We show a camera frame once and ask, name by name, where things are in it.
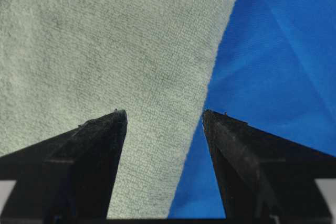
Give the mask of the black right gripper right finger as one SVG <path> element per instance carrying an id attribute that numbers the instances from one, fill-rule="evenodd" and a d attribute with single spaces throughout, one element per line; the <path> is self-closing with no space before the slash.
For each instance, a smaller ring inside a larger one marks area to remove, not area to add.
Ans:
<path id="1" fill-rule="evenodd" d="M 202 114 L 227 223 L 335 223 L 335 157 L 212 110 Z"/>

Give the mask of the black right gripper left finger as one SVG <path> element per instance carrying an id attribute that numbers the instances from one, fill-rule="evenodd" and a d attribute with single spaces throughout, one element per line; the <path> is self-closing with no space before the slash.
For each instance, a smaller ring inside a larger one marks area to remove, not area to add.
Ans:
<path id="1" fill-rule="evenodd" d="M 125 110 L 1 157 L 1 223 L 106 223 Z"/>

